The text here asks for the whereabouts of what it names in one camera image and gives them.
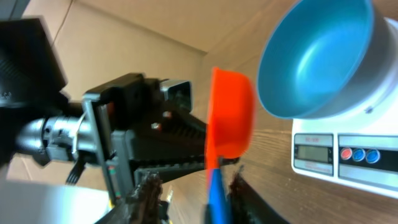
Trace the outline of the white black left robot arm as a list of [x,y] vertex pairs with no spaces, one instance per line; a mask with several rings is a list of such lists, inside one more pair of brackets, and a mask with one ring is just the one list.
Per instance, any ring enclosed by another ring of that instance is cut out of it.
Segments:
[[1,163],[27,154],[40,166],[69,161],[67,184],[99,167],[112,202],[155,172],[164,182],[205,168],[206,125],[192,116],[191,84],[128,73],[88,90],[80,102],[42,21],[1,22]]

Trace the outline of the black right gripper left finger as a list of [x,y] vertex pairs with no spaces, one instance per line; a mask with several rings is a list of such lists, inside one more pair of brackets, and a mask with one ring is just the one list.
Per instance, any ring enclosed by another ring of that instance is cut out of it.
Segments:
[[158,224],[162,181],[158,173],[148,172],[135,189],[122,198],[96,224]]

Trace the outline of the red scoop with blue handle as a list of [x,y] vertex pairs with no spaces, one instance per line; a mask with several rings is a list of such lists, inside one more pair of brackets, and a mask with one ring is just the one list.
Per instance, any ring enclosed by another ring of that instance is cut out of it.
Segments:
[[205,137],[208,223],[232,222],[221,162],[237,159],[248,149],[254,126],[254,103],[254,88],[248,77],[218,67],[212,69]]

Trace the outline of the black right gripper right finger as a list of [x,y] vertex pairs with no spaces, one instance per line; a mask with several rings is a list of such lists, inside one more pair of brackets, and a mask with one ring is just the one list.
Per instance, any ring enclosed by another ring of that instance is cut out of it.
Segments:
[[244,166],[233,174],[228,200],[233,223],[288,224],[243,178]]

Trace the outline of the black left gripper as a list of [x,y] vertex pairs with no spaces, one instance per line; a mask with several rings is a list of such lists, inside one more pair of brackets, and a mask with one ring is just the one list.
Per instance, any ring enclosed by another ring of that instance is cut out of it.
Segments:
[[83,95],[97,161],[113,203],[148,172],[158,173],[166,183],[205,169],[206,124],[165,102],[161,83],[128,73]]

